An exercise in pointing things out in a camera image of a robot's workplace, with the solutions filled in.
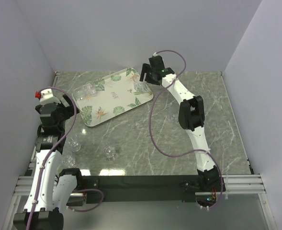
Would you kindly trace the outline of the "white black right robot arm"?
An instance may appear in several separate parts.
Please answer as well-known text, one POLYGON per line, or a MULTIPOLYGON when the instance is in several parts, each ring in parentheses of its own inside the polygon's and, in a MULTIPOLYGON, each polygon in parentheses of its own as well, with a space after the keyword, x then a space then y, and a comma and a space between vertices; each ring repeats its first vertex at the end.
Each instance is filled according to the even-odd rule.
POLYGON ((224 180, 217 161, 212 157, 210 148, 204 131, 204 102, 203 98, 191 93, 178 79, 178 76, 171 68, 164 65, 163 58, 160 55, 150 57, 149 63, 142 65, 140 81, 145 81, 153 85, 161 85, 163 87, 151 106, 148 116, 148 129, 151 141, 155 149, 164 156, 170 158, 178 158, 194 153, 197 161, 198 175, 191 183, 187 182, 187 186, 195 187, 200 191, 212 191, 220 188, 220 192, 224 192, 224 180), (180 155, 171 155, 164 153, 156 144, 152 134, 152 113, 154 105, 159 96, 168 91, 179 104, 178 122, 180 127, 186 131, 193 150, 180 155))

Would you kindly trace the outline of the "clear glass cup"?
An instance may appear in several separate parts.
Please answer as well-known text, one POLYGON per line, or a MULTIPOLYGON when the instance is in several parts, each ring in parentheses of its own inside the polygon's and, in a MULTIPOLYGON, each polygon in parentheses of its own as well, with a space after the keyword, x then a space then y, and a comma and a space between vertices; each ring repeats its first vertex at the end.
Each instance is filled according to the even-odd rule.
POLYGON ((142 81, 134 81, 134 95, 140 95, 146 93, 145 83, 142 81))
POLYGON ((117 156, 117 147, 114 143, 106 142, 102 144, 101 152, 108 161, 113 161, 117 156))
POLYGON ((178 117, 179 117, 179 114, 178 114, 178 113, 174 113, 174 112, 170 112, 170 113, 167 115, 167 119, 168 119, 168 121, 169 121, 171 124, 177 124, 177 123, 178 123, 178 117))
POLYGON ((69 137, 68 143, 72 152, 78 152, 81 149, 81 142, 76 135, 69 137))
POLYGON ((86 96, 95 96, 97 94, 96 85, 93 82, 88 82, 84 85, 86 96))
POLYGON ((63 157, 63 164, 69 168, 73 168, 76 164, 76 159, 72 155, 66 155, 63 157))
POLYGON ((76 101, 83 100, 86 97, 86 92, 83 89, 75 89, 73 91, 73 97, 76 101))

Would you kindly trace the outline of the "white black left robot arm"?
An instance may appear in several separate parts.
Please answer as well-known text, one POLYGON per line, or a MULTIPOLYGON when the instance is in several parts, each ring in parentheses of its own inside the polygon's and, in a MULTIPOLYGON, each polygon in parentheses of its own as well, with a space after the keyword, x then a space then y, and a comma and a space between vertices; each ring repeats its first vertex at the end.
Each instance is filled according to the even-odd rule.
POLYGON ((83 189, 79 169, 65 169, 56 175, 60 165, 67 132, 65 122, 79 113, 73 100, 66 94, 65 106, 51 89, 36 92, 40 103, 36 111, 41 124, 35 144, 35 169, 30 194, 21 213, 16 213, 13 225, 18 230, 61 230, 63 211, 72 192, 83 189))

